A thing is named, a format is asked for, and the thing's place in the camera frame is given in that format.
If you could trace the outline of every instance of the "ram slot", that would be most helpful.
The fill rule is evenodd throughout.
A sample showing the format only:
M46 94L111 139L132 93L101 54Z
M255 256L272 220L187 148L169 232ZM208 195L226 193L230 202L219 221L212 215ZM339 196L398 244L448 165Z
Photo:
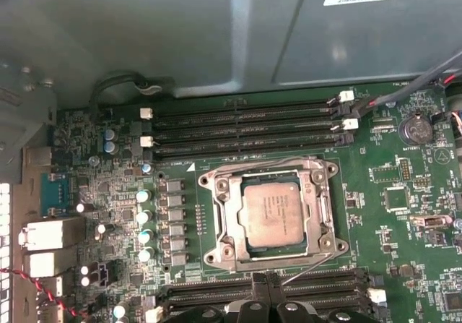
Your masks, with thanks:
M314 137L290 137L278 139L237 140L221 143L194 144L192 146L158 146L154 149L157 160L207 158L221 155L242 155L256 152L273 152L280 150L311 150L325 147L338 147L353 143L352 134L321 135Z
M236 124L234 126L208 126L207 128L155 131L153 136L156 142L163 145L195 142L201 139L243 139L265 134L289 134L304 132L311 134L334 133L332 129L341 129L341 121L301 122L268 121L263 124Z
M284 282L287 278L292 275L281 276L281 281ZM308 272L304 275L291 281L287 287L293 287L295 284L303 285L325 285L332 283L343 283L343 282L356 282L366 283L367 273L363 269L351 269L351 270L323 270ZM164 285L162 292L168 295L180 295L197 293L198 290L216 290L218 288L224 288L226 290L233 288L248 288L251 289L252 280L250 278L237 278L233 280L217 280L217 281L205 281L205 282L192 282L192 283L176 283L172 285Z
M154 122L156 129L184 129L203 126L233 125L238 123L265 122L270 120L318 119L327 121L350 113L347 105L313 107L312 105L271 106L253 110L214 111L194 116L161 116Z

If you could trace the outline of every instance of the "black memory slot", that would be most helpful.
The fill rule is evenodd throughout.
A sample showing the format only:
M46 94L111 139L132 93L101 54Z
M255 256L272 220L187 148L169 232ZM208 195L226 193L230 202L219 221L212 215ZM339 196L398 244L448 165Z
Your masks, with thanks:
M290 275L281 277L282 282L289 278ZM284 288L291 290L300 287L331 287L335 285L343 286L358 285L367 283L367 273L363 269L353 270L326 270L309 272L294 279ZM213 293L234 292L240 290L251 290L252 282L250 278L235 280L218 280L200 283L178 283L174 285L164 285L161 291L167 297L173 296L190 296L193 294L209 295Z
M341 126L340 121L300 122L290 119L289 121L267 121L264 124L236 124L234 126L208 126L197 129L170 130L155 132L156 142L169 145L177 142L200 141L201 139L237 139L254 137L267 134L288 134L293 132L310 132L311 134L333 133L335 126Z
M264 135L253 137L251 139L232 139L232 140L215 140L193 142L192 144L181 145L160 145L156 147L154 153L156 155L174 155L188 153L222 153L227 151L242 152L242 150L259 150L272 147L285 148L297 145L315 145L315 144L331 144L334 145L337 141L342 140L342 135L347 134L328 134L328 135L307 135L304 132L296 134L288 134L281 137L273 137Z
M271 120L319 119L320 121L334 119L347 114L349 108L340 105L334 108L312 108L309 106L292 106L290 108L262 108L257 111L223 111L209 115L207 113L195 116L164 116L156 119L156 129L184 129L211 126L214 124L234 125L238 123L258 123Z
M325 100L312 100L312 101L300 101L300 102L291 102L291 103L277 103L273 105L264 105L264 106L254 106L254 105L231 105L224 108L218 108L214 110L187 110L181 112L175 112L175 110L169 110L168 113L162 113L162 110L158 110L156 112L159 119L174 119L174 118L183 118L185 116L196 116L196 115L219 115L223 112L237 112L237 111L247 111L247 112L259 112L259 111L267 111L267 110L274 110L274 109L284 109L284 108L291 108L291 107L307 107L310 108L332 108L337 106L338 103L331 103L332 99L325 99Z
M236 150L194 150L184 153L155 153L154 156L157 160L177 160L177 159L200 159L210 158L214 156L228 156L228 155L244 155L258 152L278 152L278 151L289 151L289 150L314 150L317 148L336 147L345 145L346 143L342 139L329 139L325 141L309 141L309 142L298 142L295 144L281 145L278 143L271 145L261 145L237 148Z

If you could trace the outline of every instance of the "blue capacitor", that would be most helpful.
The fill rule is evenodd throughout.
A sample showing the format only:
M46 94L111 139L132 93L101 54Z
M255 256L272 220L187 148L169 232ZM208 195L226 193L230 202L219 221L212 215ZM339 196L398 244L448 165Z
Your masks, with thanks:
M152 165L145 163L141 166L141 171L145 174L152 173Z
M114 155L118 152L118 145L108 141L104 144L104 152Z

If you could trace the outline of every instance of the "white slot latch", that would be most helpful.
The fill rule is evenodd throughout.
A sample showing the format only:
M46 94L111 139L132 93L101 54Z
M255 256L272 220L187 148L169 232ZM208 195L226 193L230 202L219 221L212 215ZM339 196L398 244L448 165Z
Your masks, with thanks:
M151 108L140 108L139 117L141 119L152 119L152 109Z
M140 137L139 144L141 147L152 147L154 146L154 137Z
M342 122L343 130L353 130L359 128L359 123L357 119L344 119Z
M342 90L339 93L339 102L345 103L354 100L354 92L352 90Z

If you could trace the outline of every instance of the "integrated circuit chip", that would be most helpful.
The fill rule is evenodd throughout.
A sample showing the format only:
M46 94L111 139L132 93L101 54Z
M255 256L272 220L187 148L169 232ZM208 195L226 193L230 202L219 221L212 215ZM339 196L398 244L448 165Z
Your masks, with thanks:
M446 293L445 302L448 311L462 310L462 293Z
M298 185L293 182L244 188L240 213L251 247L280 247L303 242L303 213Z

